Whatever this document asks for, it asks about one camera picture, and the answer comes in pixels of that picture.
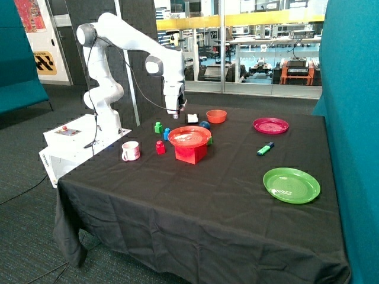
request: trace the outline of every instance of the mug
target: mug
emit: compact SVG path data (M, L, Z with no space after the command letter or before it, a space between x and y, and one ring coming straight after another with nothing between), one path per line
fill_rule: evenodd
M134 161L140 157L140 149L139 149L138 142L128 141L123 144L122 148L123 148L123 154L121 155L121 158L125 162Z

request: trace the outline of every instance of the sign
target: sign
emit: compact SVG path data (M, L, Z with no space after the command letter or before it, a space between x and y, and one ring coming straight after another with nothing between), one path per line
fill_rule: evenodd
M38 75L57 75L53 56L48 51L33 52Z
M211 38L219 38L219 32L218 31L211 31Z
M14 0L26 33L46 31L37 0Z

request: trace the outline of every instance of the mug handle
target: mug handle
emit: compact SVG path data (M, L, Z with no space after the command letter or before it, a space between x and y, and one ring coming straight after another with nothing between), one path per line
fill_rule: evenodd
M123 154L121 155L121 158L122 158L125 162L128 161L128 155L127 155L126 151L123 151Z

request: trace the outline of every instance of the teal partition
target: teal partition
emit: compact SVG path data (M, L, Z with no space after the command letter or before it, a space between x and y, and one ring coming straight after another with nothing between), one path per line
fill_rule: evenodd
M326 118L351 283L379 283L379 5L329 0L320 48Z
M0 114L48 101L14 0L1 1Z

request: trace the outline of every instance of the pink plate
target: pink plate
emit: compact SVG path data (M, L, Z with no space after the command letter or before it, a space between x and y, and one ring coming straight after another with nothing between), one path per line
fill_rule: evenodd
M258 118L253 122L254 128L266 134L280 134L289 128L288 122L272 117Z

